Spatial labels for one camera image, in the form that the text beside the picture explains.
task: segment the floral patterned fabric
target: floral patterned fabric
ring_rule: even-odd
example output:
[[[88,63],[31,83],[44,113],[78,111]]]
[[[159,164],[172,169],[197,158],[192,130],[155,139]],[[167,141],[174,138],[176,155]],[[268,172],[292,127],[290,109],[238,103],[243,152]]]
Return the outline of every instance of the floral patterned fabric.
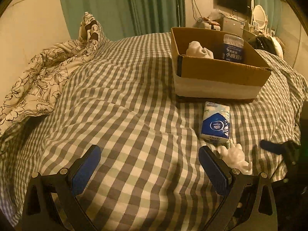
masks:
[[[0,107],[0,137],[29,116],[51,113],[71,74],[93,58],[98,41],[97,22],[85,12],[78,40],[55,44],[34,56]]]

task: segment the gingham fabric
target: gingham fabric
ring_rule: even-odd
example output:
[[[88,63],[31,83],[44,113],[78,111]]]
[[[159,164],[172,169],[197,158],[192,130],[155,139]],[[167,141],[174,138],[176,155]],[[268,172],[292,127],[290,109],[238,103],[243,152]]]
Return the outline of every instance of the gingham fabric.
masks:
[[[272,75],[254,102],[229,104],[230,137],[243,146],[253,174],[277,169],[278,180],[285,175],[281,157],[259,141],[299,142],[307,85],[286,62],[258,53]],[[57,173],[96,144],[101,161],[78,200],[98,230],[199,230],[222,200],[198,161],[207,144],[199,134],[203,110],[203,103],[176,101],[169,33],[106,41],[69,79],[55,110],[32,118],[29,138],[12,147],[15,212],[8,218],[21,218],[33,171]]]

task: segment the television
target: television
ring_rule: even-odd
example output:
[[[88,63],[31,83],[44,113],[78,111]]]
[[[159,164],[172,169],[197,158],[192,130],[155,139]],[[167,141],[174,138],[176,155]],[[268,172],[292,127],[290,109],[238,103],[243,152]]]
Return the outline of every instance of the television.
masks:
[[[251,0],[217,0],[217,4],[246,16],[249,16],[251,13]]]

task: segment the open cardboard box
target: open cardboard box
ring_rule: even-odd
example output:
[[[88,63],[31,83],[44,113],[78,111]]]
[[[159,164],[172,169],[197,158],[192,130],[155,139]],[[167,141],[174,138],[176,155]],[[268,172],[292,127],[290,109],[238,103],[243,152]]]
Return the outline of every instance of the open cardboard box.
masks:
[[[171,29],[173,79],[178,96],[243,102],[257,97],[271,68],[247,42],[242,64],[222,60],[225,34],[229,33],[203,28]],[[192,41],[212,51],[214,59],[186,56]]]

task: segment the curtain fold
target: curtain fold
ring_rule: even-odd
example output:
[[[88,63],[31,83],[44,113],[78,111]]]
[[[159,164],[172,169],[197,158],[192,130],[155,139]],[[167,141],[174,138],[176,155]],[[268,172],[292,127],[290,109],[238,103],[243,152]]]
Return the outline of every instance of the curtain fold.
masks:
[[[149,33],[169,32],[184,26],[184,0],[61,0],[71,38],[85,11],[101,22],[111,40]]]
[[[261,5],[268,17],[267,27],[273,29],[279,35],[279,23],[281,20],[280,0],[254,0],[255,5]]]

